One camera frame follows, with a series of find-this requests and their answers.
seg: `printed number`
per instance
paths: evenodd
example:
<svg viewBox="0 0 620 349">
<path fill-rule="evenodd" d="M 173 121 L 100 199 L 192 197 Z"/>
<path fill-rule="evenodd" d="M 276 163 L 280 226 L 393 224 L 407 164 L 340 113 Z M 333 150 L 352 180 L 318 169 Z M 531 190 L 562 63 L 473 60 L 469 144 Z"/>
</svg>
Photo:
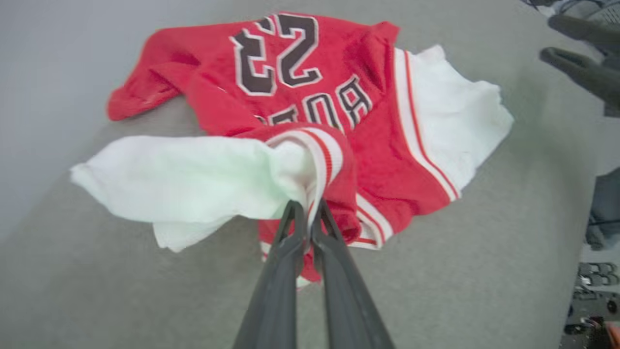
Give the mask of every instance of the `printed number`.
<svg viewBox="0 0 620 349">
<path fill-rule="evenodd" d="M 278 77 L 280 81 L 297 88 L 307 84 L 314 84 L 322 79 L 318 68 L 304 69 L 301 74 L 295 75 L 295 70 L 301 66 L 319 45 L 319 26 L 312 17 L 280 14 L 275 16 L 280 37 L 295 39 L 299 37 L 277 58 Z M 269 17 L 256 22 L 259 30 L 265 34 L 274 35 L 274 28 Z M 254 62 L 265 62 L 265 38 L 252 35 L 246 29 L 234 37 L 235 64 L 237 85 L 250 96 L 273 96 L 276 90 L 273 67 L 264 65 L 263 71 L 255 71 Z"/>
<path fill-rule="evenodd" d="M 361 88 L 359 82 L 359 77 L 353 74 L 349 80 L 336 88 L 340 105 L 347 113 L 351 128 L 359 124 L 361 118 L 368 115 L 373 108 L 373 102 Z"/>
<path fill-rule="evenodd" d="M 295 32 L 299 38 L 278 56 L 278 76 L 280 81 L 292 88 L 314 84 L 321 80 L 318 68 L 304 69 L 300 75 L 295 70 L 307 59 L 319 45 L 319 26 L 312 17 L 298 17 L 278 15 L 278 31 L 280 37 L 295 39 Z"/>
<path fill-rule="evenodd" d="M 263 72 L 254 71 L 255 61 L 266 61 L 265 39 L 246 29 L 231 38 L 235 43 L 237 85 L 251 96 L 271 96 L 275 92 L 273 68 L 265 65 Z"/>
</svg>

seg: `gray surface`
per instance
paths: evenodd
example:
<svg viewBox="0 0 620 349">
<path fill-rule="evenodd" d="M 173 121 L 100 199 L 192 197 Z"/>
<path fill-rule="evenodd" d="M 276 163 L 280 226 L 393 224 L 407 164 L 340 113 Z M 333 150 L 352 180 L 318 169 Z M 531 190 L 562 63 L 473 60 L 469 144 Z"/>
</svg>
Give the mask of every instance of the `gray surface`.
<svg viewBox="0 0 620 349">
<path fill-rule="evenodd" d="M 232 9 L 224 0 L 0 1 L 0 242 L 105 125 L 103 105 L 145 38 L 233 19 Z"/>
<path fill-rule="evenodd" d="M 219 20 L 276 8 L 389 20 L 400 47 L 441 43 L 464 76 L 503 87 L 516 124 L 464 199 L 353 256 L 399 348 L 556 347 L 593 189 L 588 116 L 602 106 L 537 54 L 584 49 L 511 0 L 241 2 Z M 124 135 L 198 135 L 192 118 L 179 98 L 106 125 L 76 162 Z M 228 348 L 260 272 L 256 241 L 238 219 L 183 253 L 159 250 L 147 224 L 63 176 L 0 245 L 0 347 Z M 298 302 L 299 347 L 323 348 L 321 289 Z"/>
</svg>

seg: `gray table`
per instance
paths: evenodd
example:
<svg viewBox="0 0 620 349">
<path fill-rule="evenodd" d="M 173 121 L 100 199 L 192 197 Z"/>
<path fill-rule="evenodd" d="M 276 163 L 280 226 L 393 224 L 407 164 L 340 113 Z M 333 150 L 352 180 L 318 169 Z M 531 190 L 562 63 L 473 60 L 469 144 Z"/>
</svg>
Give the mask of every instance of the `gray table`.
<svg viewBox="0 0 620 349">
<path fill-rule="evenodd" d="M 464 76 L 502 86 L 516 124 L 464 199 L 416 218 L 381 252 L 352 253 L 399 348 L 554 348 L 590 205 L 601 103 L 537 54 L 585 47 L 517 0 L 236 0 L 211 22 L 275 9 L 389 20 L 402 27 L 400 47 L 440 43 Z M 177 98 L 109 124 L 76 162 L 137 134 L 202 133 Z M 261 269 L 255 228 L 236 219 L 174 254 L 157 248 L 148 224 L 110 215 L 63 176 L 0 245 L 0 347 L 229 348 Z M 300 348 L 325 347 L 322 305 L 320 287 L 299 293 Z"/>
</svg>

